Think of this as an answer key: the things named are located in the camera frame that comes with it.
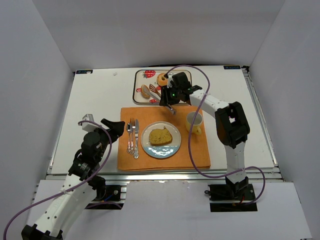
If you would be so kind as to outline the metal serving tongs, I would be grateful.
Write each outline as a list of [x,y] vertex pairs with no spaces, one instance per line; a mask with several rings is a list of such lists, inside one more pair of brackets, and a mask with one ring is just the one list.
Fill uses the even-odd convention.
[[[153,84],[149,84],[149,91],[150,94],[155,97],[155,99],[160,102],[161,100],[161,94],[160,92],[156,89],[156,87]],[[166,108],[175,116],[177,111],[170,105],[166,106]]]

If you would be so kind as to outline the round sesame bun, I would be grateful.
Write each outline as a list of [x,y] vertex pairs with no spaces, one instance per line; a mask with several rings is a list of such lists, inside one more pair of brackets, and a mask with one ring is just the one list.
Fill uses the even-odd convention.
[[142,97],[143,98],[145,98],[145,99],[149,99],[151,96],[150,96],[150,90],[149,90],[149,88],[145,85],[145,84],[143,84],[142,86],[141,86],[141,95],[142,95]]

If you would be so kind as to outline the sliced loaf bread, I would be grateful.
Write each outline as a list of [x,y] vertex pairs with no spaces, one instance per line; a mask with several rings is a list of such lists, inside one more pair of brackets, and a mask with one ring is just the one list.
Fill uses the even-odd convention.
[[170,131],[164,126],[163,128],[153,129],[150,132],[148,139],[152,146],[164,146],[170,144],[173,137]]

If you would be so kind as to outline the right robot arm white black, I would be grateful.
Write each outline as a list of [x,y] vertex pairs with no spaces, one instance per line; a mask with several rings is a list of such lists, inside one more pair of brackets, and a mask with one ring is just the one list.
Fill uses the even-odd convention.
[[200,86],[191,85],[184,72],[166,73],[160,79],[167,81],[161,87],[161,106],[184,102],[201,108],[215,119],[217,136],[224,145],[227,163],[225,186],[218,188],[216,195],[221,199],[239,198],[249,184],[244,150],[250,127],[242,105],[237,101],[228,103],[219,100]]

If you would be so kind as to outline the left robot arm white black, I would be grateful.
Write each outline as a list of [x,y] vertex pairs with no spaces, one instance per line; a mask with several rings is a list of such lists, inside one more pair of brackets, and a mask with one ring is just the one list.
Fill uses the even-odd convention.
[[106,181],[98,172],[107,161],[104,155],[110,155],[112,144],[123,135],[125,122],[104,118],[101,124],[86,119],[78,124],[86,134],[60,192],[33,225],[23,228],[24,240],[64,239],[85,207],[105,188]]

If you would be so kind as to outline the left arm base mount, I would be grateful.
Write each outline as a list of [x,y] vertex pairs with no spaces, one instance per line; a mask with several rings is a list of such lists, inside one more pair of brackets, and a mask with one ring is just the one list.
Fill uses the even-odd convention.
[[121,210],[126,197],[126,187],[121,185],[105,185],[96,191],[95,199],[86,210]]

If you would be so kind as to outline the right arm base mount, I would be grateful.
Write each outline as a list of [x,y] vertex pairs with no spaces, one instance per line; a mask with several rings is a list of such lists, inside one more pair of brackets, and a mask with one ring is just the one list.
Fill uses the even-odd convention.
[[232,190],[226,184],[211,184],[204,194],[209,198],[212,213],[257,212],[257,204],[249,202],[256,198],[252,184],[232,195]]

